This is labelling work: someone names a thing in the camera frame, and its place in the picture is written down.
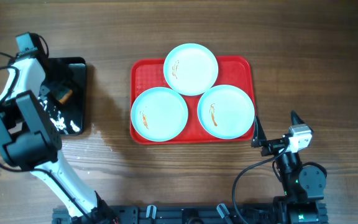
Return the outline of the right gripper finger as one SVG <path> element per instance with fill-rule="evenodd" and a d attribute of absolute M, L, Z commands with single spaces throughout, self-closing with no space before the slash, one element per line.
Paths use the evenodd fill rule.
<path fill-rule="evenodd" d="M 290 116 L 291 116 L 291 123 L 293 126 L 304 124 L 304 121 L 298 116 L 298 114 L 294 110 L 291 111 Z"/>
<path fill-rule="evenodd" d="M 264 130 L 260 123 L 258 116 L 255 116 L 254 119 L 254 134 L 252 137 L 251 146 L 252 147 L 262 147 L 265 146 L 267 138 L 265 136 Z"/>

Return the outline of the green and orange sponge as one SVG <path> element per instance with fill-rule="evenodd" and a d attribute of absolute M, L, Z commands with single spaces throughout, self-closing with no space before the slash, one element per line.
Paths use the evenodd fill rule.
<path fill-rule="evenodd" d="M 73 90 L 65 86 L 57 88 L 56 90 L 53 91 L 53 95 L 55 99 L 63 105 L 70 99 L 72 94 L 73 94 Z"/>

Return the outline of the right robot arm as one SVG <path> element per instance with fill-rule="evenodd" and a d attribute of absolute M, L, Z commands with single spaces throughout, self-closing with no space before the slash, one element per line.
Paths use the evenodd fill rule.
<path fill-rule="evenodd" d="M 327 171 L 315 162 L 302 162 L 299 152 L 312 140 L 313 130 L 294 112 L 291 126 L 279 139 L 268 140 L 258 118 L 254 121 L 252 147 L 261 147 L 262 156 L 273 156 L 273 171 L 284 195 L 273 198 L 272 204 L 252 205 L 247 215 L 254 223 L 315 223 L 328 222 L 324 198 Z"/>

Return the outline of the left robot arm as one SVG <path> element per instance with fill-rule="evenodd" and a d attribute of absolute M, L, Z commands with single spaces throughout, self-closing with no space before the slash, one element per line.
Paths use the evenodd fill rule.
<path fill-rule="evenodd" d="M 113 209 L 87 186 L 62 152 L 62 136 L 82 133 L 87 66 L 81 57 L 51 58 L 45 39 L 16 37 L 0 94 L 0 168 L 28 172 L 43 181 L 66 206 L 54 223 L 118 223 Z"/>

